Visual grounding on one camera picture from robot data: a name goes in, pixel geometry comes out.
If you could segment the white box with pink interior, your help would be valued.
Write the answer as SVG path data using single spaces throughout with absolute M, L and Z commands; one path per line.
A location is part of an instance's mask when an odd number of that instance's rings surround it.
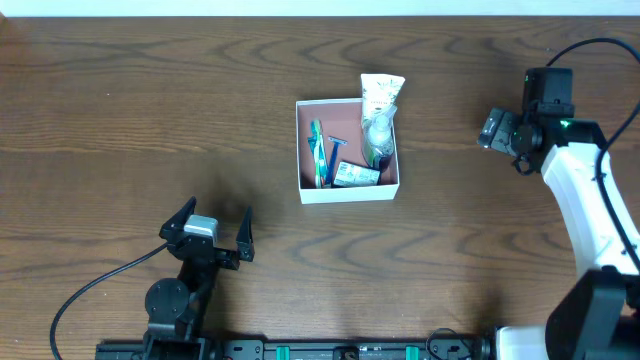
M 362 100 L 359 98 L 306 100 L 296 103 L 296 135 L 298 190 L 303 204 L 341 203 L 359 201 L 392 200 L 400 187 L 398 157 L 380 177 L 377 185 L 351 188 L 315 187 L 315 162 L 308 138 L 312 136 L 311 123 L 318 119 L 323 130 L 325 152 L 332 154 L 330 136 L 344 140 L 338 148 L 336 162 L 364 167 L 361 129 Z

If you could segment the green white toothbrush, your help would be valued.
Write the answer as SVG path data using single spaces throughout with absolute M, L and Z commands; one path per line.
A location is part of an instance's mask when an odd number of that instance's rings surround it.
M 324 149 L 324 137 L 321 121 L 316 118 L 311 122 L 311 136 L 308 138 L 315 165 L 315 187 L 321 189 L 326 183 L 327 166 Z

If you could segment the green white toothpaste tube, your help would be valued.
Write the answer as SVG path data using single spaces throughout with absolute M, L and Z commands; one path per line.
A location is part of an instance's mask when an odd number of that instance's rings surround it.
M 312 135 L 308 138 L 310 151 L 314 161 L 314 184 L 317 189 L 325 188 L 328 162 L 322 135 Z

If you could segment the clear pump bottle green label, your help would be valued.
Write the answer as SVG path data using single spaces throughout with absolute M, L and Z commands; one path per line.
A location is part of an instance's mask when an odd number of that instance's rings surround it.
M 395 152 L 393 119 L 397 107 L 392 105 L 369 120 L 363 128 L 362 153 L 370 168 L 384 172 Z

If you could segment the green white soap package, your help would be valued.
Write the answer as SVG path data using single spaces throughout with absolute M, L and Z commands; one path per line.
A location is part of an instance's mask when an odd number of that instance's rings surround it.
M 333 186 L 343 188 L 376 186 L 379 179 L 379 170 L 341 161 L 333 180 Z

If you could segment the blue disposable razor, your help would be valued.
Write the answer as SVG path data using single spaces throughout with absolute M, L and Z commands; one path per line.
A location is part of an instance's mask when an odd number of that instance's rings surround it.
M 333 143 L 333 149 L 332 149 L 332 152 L 331 152 L 331 157 L 330 157 L 328 171 L 327 171 L 326 185 L 329 188 L 331 188 L 333 186 L 334 170 L 335 170 L 335 167 L 336 167 L 336 161 L 337 161 L 337 155 L 338 155 L 339 148 L 341 146 L 343 146 L 343 145 L 347 145 L 348 142 L 346 140 L 339 139 L 339 138 L 336 138 L 336 137 L 333 137 L 333 136 L 330 136 L 329 140 Z

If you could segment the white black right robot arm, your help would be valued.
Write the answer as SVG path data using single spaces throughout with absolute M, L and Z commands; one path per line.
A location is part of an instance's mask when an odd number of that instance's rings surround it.
M 523 175 L 538 173 L 561 210 L 578 280 L 539 326 L 505 326 L 498 359 L 636 359 L 639 233 L 611 174 L 599 125 L 575 118 L 573 73 L 539 67 L 525 73 L 522 111 L 491 110 L 478 144 L 513 157 Z

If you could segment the white lotion tube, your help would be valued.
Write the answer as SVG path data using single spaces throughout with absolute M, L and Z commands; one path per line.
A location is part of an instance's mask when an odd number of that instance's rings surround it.
M 405 78 L 390 74 L 361 74 L 362 120 L 366 127 L 378 115 L 385 113 L 396 102 Z

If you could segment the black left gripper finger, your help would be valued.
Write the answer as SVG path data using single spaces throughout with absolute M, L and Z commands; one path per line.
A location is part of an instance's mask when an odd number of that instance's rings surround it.
M 180 210 L 160 227 L 159 237 L 163 240 L 174 240 L 179 237 L 184 232 L 184 226 L 188 219 L 194 214 L 196 204 L 196 197 L 192 196 Z
M 254 240 L 251 227 L 252 215 L 252 208 L 248 207 L 236 236 L 236 245 L 239 253 L 254 252 Z

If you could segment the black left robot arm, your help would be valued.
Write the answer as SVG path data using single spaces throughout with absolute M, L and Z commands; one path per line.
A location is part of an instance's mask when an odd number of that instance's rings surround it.
M 192 197 L 160 228 L 167 250 L 182 262 L 179 274 L 153 284 L 145 296 L 149 315 L 143 337 L 146 359 L 185 357 L 198 359 L 211 348 L 200 335 L 204 315 L 220 270 L 237 270 L 254 259 L 252 209 L 244 214 L 234 250 L 217 246 L 218 221 L 195 213 Z

